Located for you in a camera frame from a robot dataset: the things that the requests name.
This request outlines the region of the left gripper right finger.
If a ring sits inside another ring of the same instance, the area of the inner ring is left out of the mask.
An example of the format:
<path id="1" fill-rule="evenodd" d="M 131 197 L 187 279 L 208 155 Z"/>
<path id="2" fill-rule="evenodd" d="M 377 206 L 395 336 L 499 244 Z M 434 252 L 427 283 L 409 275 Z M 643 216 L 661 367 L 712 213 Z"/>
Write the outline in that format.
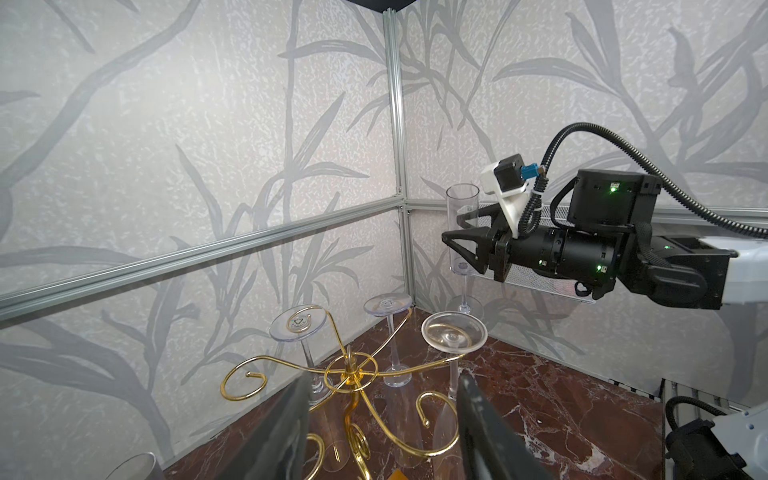
<path id="1" fill-rule="evenodd" d="M 534 480 L 552 475 L 527 450 L 469 372 L 458 379 L 458 443 L 467 479 Z"/>

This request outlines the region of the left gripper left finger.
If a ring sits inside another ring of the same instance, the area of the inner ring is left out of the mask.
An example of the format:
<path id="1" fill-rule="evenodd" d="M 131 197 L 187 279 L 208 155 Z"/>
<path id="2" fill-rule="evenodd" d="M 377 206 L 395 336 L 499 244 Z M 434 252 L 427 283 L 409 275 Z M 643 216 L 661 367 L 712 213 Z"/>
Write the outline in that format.
<path id="1" fill-rule="evenodd" d="M 297 377 L 216 479 L 300 479 L 309 433 L 311 375 Z"/>

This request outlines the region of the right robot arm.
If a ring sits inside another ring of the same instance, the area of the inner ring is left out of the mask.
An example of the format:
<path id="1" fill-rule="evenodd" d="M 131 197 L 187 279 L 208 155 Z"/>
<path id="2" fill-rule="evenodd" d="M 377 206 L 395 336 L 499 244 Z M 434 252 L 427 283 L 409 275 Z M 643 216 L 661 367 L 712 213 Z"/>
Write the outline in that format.
<path id="1" fill-rule="evenodd" d="M 566 222 L 552 219 L 514 238 L 498 204 L 458 215 L 443 242 L 479 273 L 504 281 L 514 265 L 574 282 L 576 295 L 602 298 L 621 282 L 676 308 L 719 309 L 767 299 L 767 244 L 729 237 L 664 237 L 651 217 L 657 176 L 582 170 L 559 196 L 572 197 Z"/>

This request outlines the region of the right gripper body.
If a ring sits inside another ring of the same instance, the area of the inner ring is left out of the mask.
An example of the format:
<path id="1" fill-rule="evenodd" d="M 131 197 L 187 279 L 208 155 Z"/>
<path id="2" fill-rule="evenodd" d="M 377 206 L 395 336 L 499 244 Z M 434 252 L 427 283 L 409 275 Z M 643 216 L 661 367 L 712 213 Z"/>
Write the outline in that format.
<path id="1" fill-rule="evenodd" d="M 491 226 L 478 226 L 477 219 L 491 217 Z M 523 239 L 514 239 L 498 204 L 487 205 L 455 216 L 459 227 L 443 232 L 442 241 L 479 274 L 488 268 L 494 280 L 503 282 L 511 266 L 531 268 L 535 273 L 560 278 L 556 273 L 561 235 L 556 228 L 537 226 Z"/>

